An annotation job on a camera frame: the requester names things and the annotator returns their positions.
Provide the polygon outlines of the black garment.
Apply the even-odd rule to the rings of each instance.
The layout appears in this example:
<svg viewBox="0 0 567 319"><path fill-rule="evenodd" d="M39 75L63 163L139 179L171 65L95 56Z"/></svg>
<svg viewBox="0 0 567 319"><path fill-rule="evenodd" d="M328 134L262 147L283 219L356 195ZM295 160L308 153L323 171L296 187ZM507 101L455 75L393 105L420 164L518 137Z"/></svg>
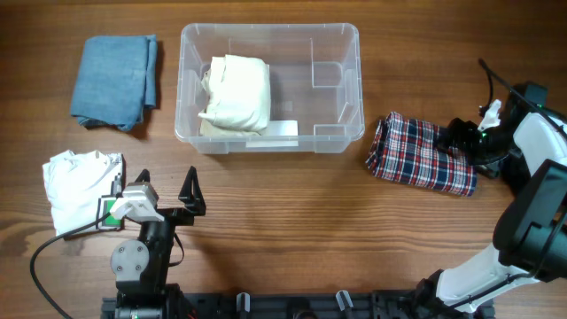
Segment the black garment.
<svg viewBox="0 0 567 319"><path fill-rule="evenodd" d="M509 186L516 196L531 179L531 173L527 166L522 151L514 147L509 150L506 158L500 164L502 180Z"/></svg>

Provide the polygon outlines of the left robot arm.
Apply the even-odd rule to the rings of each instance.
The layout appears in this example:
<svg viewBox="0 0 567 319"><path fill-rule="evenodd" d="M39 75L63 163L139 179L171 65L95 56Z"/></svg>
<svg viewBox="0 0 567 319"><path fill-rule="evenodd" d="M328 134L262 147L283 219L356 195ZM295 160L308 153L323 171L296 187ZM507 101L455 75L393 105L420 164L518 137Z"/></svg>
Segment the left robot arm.
<svg viewBox="0 0 567 319"><path fill-rule="evenodd" d="M191 226L206 214L206 202L198 184L197 169L191 167L178 195L177 208L159 208L159 196L143 170L118 196L110 209L115 219L128 218L140 224L136 239L119 244L111 256L117 296L104 299L103 318L196 318L198 312L184 297L178 284L167 282L167 273L177 266L171 261L174 244L181 241L178 226Z"/></svg>

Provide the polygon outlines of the cream cloth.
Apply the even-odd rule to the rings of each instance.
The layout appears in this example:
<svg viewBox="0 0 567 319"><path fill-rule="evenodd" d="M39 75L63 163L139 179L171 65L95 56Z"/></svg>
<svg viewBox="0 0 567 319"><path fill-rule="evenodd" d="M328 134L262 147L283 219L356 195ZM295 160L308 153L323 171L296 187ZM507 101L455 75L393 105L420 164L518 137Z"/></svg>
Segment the cream cloth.
<svg viewBox="0 0 567 319"><path fill-rule="evenodd" d="M260 58L213 57L201 81L208 102L198 114L201 136L259 136L271 116L269 65Z"/></svg>

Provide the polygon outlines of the blue denim jeans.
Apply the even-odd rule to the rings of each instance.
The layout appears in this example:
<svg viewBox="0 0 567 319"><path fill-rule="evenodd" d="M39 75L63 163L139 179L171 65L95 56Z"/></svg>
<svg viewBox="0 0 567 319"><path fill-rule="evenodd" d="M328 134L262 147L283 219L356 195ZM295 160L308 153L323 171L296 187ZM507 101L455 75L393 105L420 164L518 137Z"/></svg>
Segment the blue denim jeans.
<svg viewBox="0 0 567 319"><path fill-rule="evenodd" d="M100 35L83 48L70 114L80 126L130 131L157 106L155 35Z"/></svg>

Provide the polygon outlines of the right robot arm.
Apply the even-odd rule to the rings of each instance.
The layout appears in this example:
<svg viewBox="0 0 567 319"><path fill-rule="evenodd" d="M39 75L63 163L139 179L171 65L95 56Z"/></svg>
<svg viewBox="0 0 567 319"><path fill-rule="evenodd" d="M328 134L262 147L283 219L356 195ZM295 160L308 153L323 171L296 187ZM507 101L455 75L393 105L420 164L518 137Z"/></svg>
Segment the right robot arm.
<svg viewBox="0 0 567 319"><path fill-rule="evenodd" d="M516 198L480 253L438 270L407 296L379 293L408 318L486 318L493 298L566 276L566 119L545 107L548 91L536 83L509 91L502 113L494 100L481 108L480 125L454 120L445 142L509 177Z"/></svg>

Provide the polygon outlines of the white t-shirt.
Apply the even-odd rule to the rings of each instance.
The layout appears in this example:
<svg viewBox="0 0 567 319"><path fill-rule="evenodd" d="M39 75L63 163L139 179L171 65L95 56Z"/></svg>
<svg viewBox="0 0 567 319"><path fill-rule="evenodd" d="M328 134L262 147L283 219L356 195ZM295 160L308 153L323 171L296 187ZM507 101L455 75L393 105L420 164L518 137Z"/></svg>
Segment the white t-shirt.
<svg viewBox="0 0 567 319"><path fill-rule="evenodd" d="M58 235L89 225L88 232L116 230L120 224L107 214L123 186L123 156L100 151L61 152L43 164L43 183Z"/></svg>

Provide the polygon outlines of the plaid shirt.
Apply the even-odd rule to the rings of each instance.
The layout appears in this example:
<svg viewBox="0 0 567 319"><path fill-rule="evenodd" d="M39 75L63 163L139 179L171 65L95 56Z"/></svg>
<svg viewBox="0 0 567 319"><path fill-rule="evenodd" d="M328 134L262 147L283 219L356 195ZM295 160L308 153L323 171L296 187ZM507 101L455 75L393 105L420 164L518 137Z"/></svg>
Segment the plaid shirt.
<svg viewBox="0 0 567 319"><path fill-rule="evenodd" d="M478 177L465 152L439 140L446 129L391 112L377 122L365 164L375 177L395 183L469 197Z"/></svg>

